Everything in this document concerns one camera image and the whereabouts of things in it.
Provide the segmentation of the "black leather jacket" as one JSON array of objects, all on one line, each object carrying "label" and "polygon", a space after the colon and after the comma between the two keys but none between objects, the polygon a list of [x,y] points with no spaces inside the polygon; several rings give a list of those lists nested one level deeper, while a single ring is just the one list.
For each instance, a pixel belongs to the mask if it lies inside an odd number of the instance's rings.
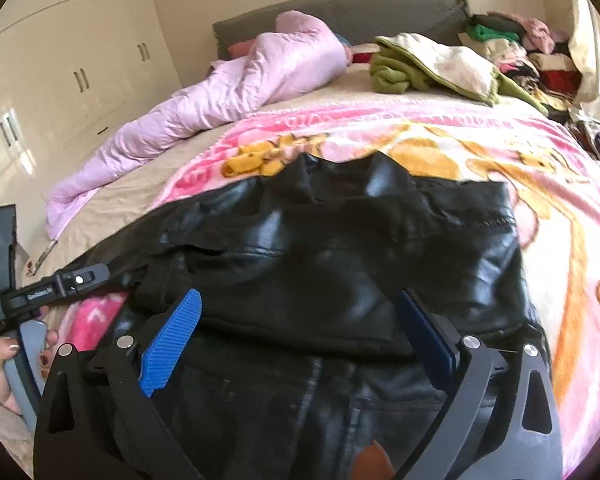
[{"label": "black leather jacket", "polygon": [[206,479],[345,479],[372,443],[402,465],[443,403],[396,322],[404,288],[495,347],[546,339],[507,186],[379,153],[165,204],[76,258],[93,263],[128,296],[125,326],[200,292],[154,402]]}]

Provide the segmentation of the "pile of folded clothes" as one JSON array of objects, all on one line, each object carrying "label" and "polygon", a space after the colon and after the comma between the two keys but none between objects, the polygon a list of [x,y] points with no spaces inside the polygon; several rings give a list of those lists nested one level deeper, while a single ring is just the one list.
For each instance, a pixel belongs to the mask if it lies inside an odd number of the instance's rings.
[{"label": "pile of folded clothes", "polygon": [[570,55],[570,38],[536,18],[501,12],[473,15],[458,34],[463,46],[534,96],[600,162],[600,120],[579,116],[573,105],[582,76]]}]

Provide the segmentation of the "pink cartoon fleece blanket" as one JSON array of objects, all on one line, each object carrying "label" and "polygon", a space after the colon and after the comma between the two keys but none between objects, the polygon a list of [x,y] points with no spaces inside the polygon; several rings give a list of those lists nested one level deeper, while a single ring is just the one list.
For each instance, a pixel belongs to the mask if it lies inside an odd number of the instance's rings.
[{"label": "pink cartoon fleece blanket", "polygon": [[600,167],[567,130],[524,104],[352,101],[236,122],[181,167],[148,210],[300,153],[345,162],[380,151],[415,176],[508,185],[531,300],[546,330],[562,454],[573,478],[600,446]]}]

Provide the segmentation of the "cream wardrobe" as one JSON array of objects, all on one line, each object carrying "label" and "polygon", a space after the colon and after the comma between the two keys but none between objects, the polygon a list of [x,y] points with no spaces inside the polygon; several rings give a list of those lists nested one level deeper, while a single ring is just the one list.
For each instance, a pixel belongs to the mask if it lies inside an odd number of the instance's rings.
[{"label": "cream wardrobe", "polygon": [[0,206],[27,254],[55,184],[180,85],[154,0],[7,0],[0,11]]}]

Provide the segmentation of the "green and cream blanket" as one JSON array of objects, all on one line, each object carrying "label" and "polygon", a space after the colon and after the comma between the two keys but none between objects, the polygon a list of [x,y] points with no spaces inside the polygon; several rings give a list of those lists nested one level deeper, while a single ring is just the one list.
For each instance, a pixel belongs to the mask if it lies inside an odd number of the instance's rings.
[{"label": "green and cream blanket", "polygon": [[501,96],[548,110],[490,61],[464,46],[446,46],[411,32],[376,38],[379,51],[370,58],[372,87],[378,93],[403,94],[443,87],[459,96],[494,107]]}]

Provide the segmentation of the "cream curtain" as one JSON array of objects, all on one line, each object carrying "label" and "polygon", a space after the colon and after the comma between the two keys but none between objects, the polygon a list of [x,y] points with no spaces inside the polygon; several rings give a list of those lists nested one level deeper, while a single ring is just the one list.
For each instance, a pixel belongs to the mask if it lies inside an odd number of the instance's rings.
[{"label": "cream curtain", "polygon": [[591,0],[571,0],[573,34],[569,51],[582,78],[574,109],[600,120],[600,14]]}]

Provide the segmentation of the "lilac quilted duvet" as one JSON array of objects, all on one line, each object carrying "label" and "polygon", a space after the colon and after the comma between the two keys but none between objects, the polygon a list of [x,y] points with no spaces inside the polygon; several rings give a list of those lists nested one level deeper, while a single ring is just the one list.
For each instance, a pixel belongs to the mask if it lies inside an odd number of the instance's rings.
[{"label": "lilac quilted duvet", "polygon": [[80,170],[56,184],[47,201],[47,235],[56,240],[100,188],[176,144],[322,88],[349,64],[349,47],[319,18],[299,11],[279,14],[272,32],[251,40],[245,55],[215,62],[203,81],[121,126]]}]

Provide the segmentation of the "grey upholstered headboard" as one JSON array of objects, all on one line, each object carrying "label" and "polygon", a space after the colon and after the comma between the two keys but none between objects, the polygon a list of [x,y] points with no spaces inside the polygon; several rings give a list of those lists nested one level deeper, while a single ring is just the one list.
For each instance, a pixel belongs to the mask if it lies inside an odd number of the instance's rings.
[{"label": "grey upholstered headboard", "polygon": [[456,46],[470,19],[468,0],[288,0],[214,23],[218,58],[227,60],[230,46],[268,32],[276,16],[289,10],[319,18],[351,44],[416,32]]}]

